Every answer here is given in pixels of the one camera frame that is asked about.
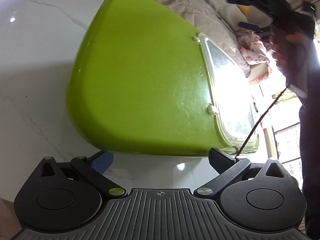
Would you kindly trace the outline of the person right hand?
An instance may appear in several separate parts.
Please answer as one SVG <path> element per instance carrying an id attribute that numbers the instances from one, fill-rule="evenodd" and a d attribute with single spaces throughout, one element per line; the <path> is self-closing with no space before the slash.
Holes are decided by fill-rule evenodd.
<path id="1" fill-rule="evenodd" d="M 278 46 L 276 53 L 281 55 L 278 68 L 286 78 L 286 86 L 298 97 L 306 99 L 308 53 L 312 47 L 312 39 L 301 32 L 290 35 L 293 42 L 287 39 L 288 34 L 275 28 L 272 33 L 273 42 Z"/>

